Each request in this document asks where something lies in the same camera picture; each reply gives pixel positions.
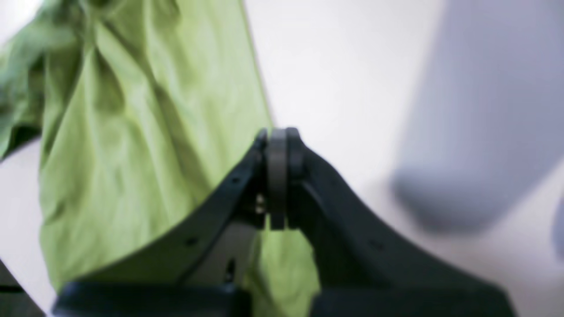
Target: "green cloth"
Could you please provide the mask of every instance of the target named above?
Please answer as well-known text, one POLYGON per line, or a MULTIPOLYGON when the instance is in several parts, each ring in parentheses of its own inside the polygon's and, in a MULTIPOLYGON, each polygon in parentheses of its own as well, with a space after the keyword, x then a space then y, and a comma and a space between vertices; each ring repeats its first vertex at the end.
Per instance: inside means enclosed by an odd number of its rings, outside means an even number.
MULTIPOLYGON (((238 0, 47 1, 0 52, 0 157, 41 130, 57 290, 182 220, 270 124, 238 0)), ((305 316, 307 241, 267 231, 257 246, 255 314, 305 316)))

